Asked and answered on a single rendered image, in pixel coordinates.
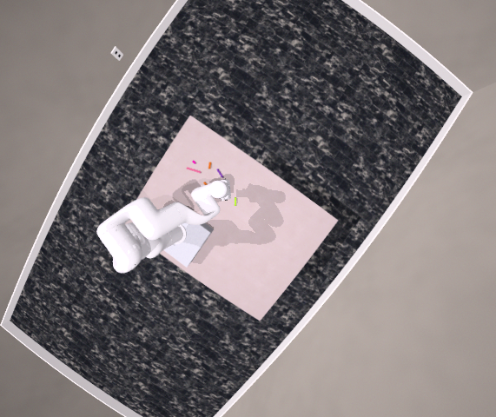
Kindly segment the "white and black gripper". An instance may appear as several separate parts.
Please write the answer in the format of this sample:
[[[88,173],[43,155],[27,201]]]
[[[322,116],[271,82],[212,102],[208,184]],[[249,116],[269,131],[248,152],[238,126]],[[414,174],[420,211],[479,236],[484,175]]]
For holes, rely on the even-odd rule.
[[[221,181],[226,182],[226,183],[229,185],[229,187],[230,187],[230,182],[229,182],[229,180],[225,180],[225,179],[223,179],[223,180],[221,180]],[[228,200],[228,199],[230,199],[230,198],[231,198],[231,190],[230,190],[230,192],[229,192],[228,196],[226,196],[226,197],[224,198],[224,200],[225,200],[225,201],[227,201],[227,200]]]

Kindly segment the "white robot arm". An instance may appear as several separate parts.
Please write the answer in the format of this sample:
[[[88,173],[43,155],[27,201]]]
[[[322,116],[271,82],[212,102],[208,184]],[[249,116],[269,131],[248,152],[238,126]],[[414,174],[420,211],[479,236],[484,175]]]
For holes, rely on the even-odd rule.
[[[184,242],[187,233],[183,223],[200,225],[217,216],[220,207],[215,198],[224,201],[229,192],[229,185],[222,181],[194,189],[191,196],[204,215],[197,214],[180,202],[157,209],[149,198],[143,197],[104,221],[98,227],[97,234],[113,256],[114,269],[119,273],[127,273],[146,256],[154,258],[174,242]],[[128,220],[132,222],[125,226]]]

